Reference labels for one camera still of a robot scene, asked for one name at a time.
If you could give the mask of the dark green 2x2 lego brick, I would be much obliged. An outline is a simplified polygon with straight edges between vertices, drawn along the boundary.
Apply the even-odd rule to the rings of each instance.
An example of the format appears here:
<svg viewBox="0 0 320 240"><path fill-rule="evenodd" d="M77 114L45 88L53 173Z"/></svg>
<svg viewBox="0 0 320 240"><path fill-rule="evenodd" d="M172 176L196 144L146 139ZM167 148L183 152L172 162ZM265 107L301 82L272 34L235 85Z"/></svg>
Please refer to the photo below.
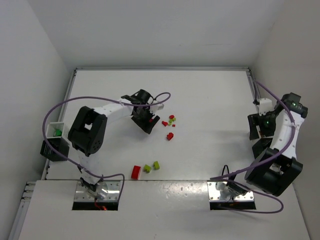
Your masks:
<svg viewBox="0 0 320 240"><path fill-rule="evenodd" d="M54 136L55 137L61 137L63 135L63 131L61 129L56 129Z"/></svg>

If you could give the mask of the black slotted bin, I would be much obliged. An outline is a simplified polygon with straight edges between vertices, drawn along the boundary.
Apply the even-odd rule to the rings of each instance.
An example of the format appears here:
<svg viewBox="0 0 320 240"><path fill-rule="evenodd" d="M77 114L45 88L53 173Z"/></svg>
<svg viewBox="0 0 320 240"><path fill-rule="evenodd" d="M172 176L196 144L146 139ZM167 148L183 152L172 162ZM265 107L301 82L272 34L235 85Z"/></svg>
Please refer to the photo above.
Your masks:
<svg viewBox="0 0 320 240"><path fill-rule="evenodd" d="M260 138L252 146L253 156L256 159L266 148L270 147L272 143L272 138Z"/></svg>
<svg viewBox="0 0 320 240"><path fill-rule="evenodd" d="M70 150L69 143L63 138L50 138L47 141L50 143L51 147L44 140L42 142L40 154L52 162L66 161Z"/></svg>

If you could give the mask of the black right slotted bin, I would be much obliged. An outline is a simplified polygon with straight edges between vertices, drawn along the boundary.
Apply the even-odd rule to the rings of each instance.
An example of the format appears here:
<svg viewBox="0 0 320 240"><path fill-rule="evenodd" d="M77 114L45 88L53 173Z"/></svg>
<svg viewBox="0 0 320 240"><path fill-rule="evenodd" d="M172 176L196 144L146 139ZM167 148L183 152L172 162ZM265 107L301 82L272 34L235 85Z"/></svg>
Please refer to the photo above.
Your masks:
<svg viewBox="0 0 320 240"><path fill-rule="evenodd" d="M272 138L260 138L252 146L253 156L256 159L266 148L270 147L272 143Z"/></svg>

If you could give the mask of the black left slotted bin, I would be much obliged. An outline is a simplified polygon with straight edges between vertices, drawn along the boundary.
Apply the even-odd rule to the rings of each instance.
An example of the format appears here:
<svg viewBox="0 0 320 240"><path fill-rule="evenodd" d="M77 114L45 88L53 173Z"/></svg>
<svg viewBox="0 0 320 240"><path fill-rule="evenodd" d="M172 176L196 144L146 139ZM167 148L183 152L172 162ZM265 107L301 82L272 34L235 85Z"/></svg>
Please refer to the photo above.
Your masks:
<svg viewBox="0 0 320 240"><path fill-rule="evenodd" d="M69 143L63 138L50 138L47 141L50 143L51 147L44 140L42 142L40 154L52 162L66 161L70 150Z"/></svg>

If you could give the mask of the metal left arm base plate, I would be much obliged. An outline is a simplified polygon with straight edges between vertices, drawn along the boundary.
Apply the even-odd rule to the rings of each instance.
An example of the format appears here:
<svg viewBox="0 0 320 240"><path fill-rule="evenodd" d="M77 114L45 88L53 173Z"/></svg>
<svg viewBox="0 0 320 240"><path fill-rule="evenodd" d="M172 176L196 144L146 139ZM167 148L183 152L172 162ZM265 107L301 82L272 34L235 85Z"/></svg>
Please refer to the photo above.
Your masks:
<svg viewBox="0 0 320 240"><path fill-rule="evenodd" d="M92 191L78 182L75 189L74 201L93 202L94 199L97 199L99 202L117 202L119 200L122 183L121 180L99 182L96 190Z"/></svg>

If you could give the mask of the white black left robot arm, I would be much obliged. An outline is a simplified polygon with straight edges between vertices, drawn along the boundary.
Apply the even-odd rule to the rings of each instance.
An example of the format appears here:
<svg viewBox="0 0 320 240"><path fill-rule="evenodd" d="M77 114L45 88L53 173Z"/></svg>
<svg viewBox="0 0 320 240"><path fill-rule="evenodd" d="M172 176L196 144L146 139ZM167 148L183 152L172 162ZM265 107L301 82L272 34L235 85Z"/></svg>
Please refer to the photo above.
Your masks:
<svg viewBox="0 0 320 240"><path fill-rule="evenodd" d="M104 106L80 108L69 130L68 140L79 157L80 182L90 195L97 199L103 198L103 175L97 152L103 146L107 126L131 117L138 127L150 134L160 120L156 112L163 108L163 103L143 89L132 95L123 95L119 100Z"/></svg>

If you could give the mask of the small red sloped lego brick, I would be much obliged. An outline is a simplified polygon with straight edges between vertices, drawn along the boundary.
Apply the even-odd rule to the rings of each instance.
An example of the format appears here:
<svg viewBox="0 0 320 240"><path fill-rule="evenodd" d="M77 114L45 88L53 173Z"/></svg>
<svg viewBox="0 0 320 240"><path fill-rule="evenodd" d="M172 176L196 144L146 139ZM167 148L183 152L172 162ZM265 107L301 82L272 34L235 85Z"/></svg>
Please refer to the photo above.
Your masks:
<svg viewBox="0 0 320 240"><path fill-rule="evenodd" d="M168 126L168 124L169 124L169 123L166 122L166 121L162 121L161 123L162 123L164 126Z"/></svg>

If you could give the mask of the small lime lego brick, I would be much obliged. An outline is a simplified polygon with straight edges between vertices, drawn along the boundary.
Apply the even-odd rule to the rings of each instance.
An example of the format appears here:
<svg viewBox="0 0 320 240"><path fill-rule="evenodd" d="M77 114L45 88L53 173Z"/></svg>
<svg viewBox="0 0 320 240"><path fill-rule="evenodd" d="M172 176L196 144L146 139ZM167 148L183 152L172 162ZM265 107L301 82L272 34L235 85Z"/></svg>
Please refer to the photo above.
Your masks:
<svg viewBox="0 0 320 240"><path fill-rule="evenodd" d="M168 121L168 125L171 126L176 121L176 118L170 118Z"/></svg>

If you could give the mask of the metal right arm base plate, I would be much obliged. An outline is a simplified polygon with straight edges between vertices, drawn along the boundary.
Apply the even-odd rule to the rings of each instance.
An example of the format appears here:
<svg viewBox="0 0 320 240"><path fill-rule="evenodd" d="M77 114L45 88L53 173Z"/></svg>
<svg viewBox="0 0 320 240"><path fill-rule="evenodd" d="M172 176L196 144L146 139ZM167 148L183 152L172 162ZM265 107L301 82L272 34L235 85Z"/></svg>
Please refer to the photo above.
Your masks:
<svg viewBox="0 0 320 240"><path fill-rule="evenodd" d="M236 183L226 181L208 181L208 197L211 202L253 201L254 193Z"/></svg>

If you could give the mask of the white left slotted bin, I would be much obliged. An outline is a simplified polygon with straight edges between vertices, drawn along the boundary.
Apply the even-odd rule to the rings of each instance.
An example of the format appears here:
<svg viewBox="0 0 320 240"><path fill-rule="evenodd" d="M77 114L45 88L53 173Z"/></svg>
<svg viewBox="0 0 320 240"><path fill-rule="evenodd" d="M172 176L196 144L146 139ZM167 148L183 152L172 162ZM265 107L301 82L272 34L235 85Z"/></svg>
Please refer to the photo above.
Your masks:
<svg viewBox="0 0 320 240"><path fill-rule="evenodd" d="M69 127L64 122L50 122L47 125L45 136L48 139L68 139Z"/></svg>

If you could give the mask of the red curved lego brick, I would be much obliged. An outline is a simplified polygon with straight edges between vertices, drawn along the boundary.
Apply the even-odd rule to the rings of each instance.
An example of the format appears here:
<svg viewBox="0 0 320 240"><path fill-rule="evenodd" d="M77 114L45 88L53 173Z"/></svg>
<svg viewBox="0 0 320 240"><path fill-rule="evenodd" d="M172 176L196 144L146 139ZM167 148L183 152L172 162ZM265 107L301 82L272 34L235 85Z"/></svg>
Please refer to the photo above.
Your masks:
<svg viewBox="0 0 320 240"><path fill-rule="evenodd" d="M141 166L135 165L131 172L131 179L132 180L138 180L141 173Z"/></svg>

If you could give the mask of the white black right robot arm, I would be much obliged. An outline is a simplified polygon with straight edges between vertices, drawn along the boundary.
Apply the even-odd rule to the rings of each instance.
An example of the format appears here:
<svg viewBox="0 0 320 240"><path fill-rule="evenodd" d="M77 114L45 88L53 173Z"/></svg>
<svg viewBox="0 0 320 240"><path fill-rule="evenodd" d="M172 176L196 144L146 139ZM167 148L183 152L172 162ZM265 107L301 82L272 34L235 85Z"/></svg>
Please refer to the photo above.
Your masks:
<svg viewBox="0 0 320 240"><path fill-rule="evenodd" d="M296 144L308 108L301 96L288 93L272 105L270 99L258 100L259 112L248 115L249 139L254 162L245 173L245 181L267 194L280 196L302 172Z"/></svg>

